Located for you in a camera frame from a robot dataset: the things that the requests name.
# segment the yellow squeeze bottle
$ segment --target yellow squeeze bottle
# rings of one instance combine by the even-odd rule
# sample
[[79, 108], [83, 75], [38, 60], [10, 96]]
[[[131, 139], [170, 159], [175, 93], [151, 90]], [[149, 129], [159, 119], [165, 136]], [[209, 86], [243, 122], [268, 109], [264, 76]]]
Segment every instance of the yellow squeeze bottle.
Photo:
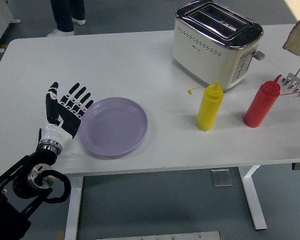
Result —
[[209, 85], [207, 88], [196, 87], [193, 89], [205, 89], [196, 119], [196, 126], [201, 131], [209, 131], [214, 125], [219, 107], [224, 98], [224, 91], [219, 86], [219, 81]]

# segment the metal plate on floor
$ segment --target metal plate on floor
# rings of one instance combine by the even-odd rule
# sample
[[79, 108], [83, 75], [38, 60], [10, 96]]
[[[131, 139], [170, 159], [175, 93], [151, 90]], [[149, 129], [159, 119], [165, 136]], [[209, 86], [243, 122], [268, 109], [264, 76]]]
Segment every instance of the metal plate on floor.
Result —
[[230, 187], [233, 185], [228, 168], [211, 169], [211, 176], [215, 187]]
[[103, 240], [220, 240], [218, 231], [179, 233], [167, 235], [102, 238]]

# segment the black robotic finger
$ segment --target black robotic finger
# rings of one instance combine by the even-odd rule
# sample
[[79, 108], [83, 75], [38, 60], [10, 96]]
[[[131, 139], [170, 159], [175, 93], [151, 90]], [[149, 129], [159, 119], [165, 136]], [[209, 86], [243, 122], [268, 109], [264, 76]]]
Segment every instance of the black robotic finger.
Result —
[[74, 95], [74, 97], [66, 104], [66, 108], [70, 110], [74, 106], [78, 98], [81, 96], [81, 94], [85, 92], [86, 89], [87, 88], [85, 86], [81, 88], [80, 91], [78, 91], [77, 94]]
[[69, 100], [70, 96], [75, 92], [75, 90], [77, 90], [79, 88], [80, 84], [77, 82], [70, 90], [67, 94], [65, 94], [61, 100], [60, 100], [60, 104], [61, 105], [66, 105], [67, 101]]
[[81, 108], [82, 104], [90, 97], [91, 93], [88, 92], [77, 104], [75, 104], [72, 108], [72, 112], [76, 114]]
[[82, 118], [82, 116], [85, 114], [85, 112], [87, 111], [87, 109], [94, 103], [93, 100], [90, 100], [83, 109], [81, 109], [78, 114], [76, 115], [79, 119]]
[[51, 87], [49, 88], [46, 96], [45, 96], [45, 108], [46, 108], [46, 118], [50, 124], [59, 125], [58, 121], [58, 111], [57, 111], [57, 90], [58, 90], [58, 83], [54, 82]]

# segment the toaster lever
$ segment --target toaster lever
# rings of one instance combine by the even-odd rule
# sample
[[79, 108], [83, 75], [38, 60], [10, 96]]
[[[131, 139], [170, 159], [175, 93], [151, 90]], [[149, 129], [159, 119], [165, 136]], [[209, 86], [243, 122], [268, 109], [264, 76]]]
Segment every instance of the toaster lever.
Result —
[[253, 54], [253, 57], [260, 61], [265, 58], [265, 54], [258, 50]]

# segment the toaster slot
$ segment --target toaster slot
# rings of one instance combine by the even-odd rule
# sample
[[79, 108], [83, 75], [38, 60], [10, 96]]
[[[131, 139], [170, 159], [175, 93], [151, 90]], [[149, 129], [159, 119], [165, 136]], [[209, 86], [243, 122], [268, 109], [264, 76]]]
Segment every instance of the toaster slot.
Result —
[[244, 19], [213, 4], [208, 4], [190, 13], [189, 18], [223, 38], [230, 38], [249, 26]]

